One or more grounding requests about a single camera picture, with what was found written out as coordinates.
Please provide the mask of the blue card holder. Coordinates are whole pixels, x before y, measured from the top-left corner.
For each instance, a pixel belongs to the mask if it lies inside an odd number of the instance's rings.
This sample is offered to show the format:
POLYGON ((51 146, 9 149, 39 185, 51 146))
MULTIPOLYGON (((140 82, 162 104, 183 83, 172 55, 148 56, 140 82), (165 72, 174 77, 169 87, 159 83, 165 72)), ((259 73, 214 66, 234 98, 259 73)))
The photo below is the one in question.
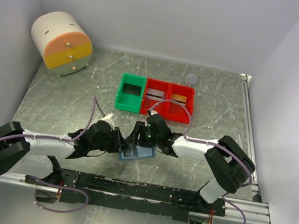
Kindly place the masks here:
POLYGON ((155 158, 155 150, 148 147, 130 146, 129 149, 119 153, 120 161, 135 161, 143 158, 155 158))

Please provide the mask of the red plastic bin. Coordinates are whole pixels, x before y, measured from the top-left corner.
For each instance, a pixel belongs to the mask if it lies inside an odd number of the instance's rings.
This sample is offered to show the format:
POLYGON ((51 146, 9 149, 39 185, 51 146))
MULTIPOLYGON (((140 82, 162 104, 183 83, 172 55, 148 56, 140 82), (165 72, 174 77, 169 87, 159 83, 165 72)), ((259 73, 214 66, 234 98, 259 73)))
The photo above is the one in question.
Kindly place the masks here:
POLYGON ((169 90, 171 88, 170 82, 164 82, 161 80, 148 78, 143 94, 143 100, 141 102, 140 114, 146 114, 157 102, 167 99, 169 96, 169 90))
POLYGON ((172 84, 170 99, 172 94, 186 96, 187 103, 186 106, 183 106, 175 101, 168 102, 168 109, 165 112, 164 118, 187 125, 189 123, 189 115, 193 114, 195 90, 189 86, 172 84))

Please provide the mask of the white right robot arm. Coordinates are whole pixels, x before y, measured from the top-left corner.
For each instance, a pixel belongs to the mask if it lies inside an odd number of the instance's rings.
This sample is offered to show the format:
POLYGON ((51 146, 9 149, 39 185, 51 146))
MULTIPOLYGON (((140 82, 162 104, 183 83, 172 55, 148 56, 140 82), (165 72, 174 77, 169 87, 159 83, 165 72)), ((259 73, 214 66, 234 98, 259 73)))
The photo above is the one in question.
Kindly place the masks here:
POLYGON ((132 147, 158 147, 170 157, 206 160, 213 178, 195 197, 194 207, 201 213, 213 208, 214 202, 227 194, 234 194, 241 187, 252 184, 255 165, 233 138, 198 139, 173 132, 158 113, 150 115, 146 122, 137 122, 126 142, 132 147))

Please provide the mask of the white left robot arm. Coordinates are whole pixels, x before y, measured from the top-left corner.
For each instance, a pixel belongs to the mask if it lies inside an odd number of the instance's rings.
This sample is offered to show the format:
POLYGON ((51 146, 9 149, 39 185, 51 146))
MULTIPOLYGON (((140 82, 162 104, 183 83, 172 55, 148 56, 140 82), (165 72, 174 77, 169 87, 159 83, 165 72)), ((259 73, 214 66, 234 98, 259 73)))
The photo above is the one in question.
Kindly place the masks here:
POLYGON ((59 159, 87 157, 94 150, 120 153, 129 148, 119 128, 107 119, 55 136, 33 133, 12 121, 0 127, 0 176, 24 174, 51 187, 61 184, 59 159))

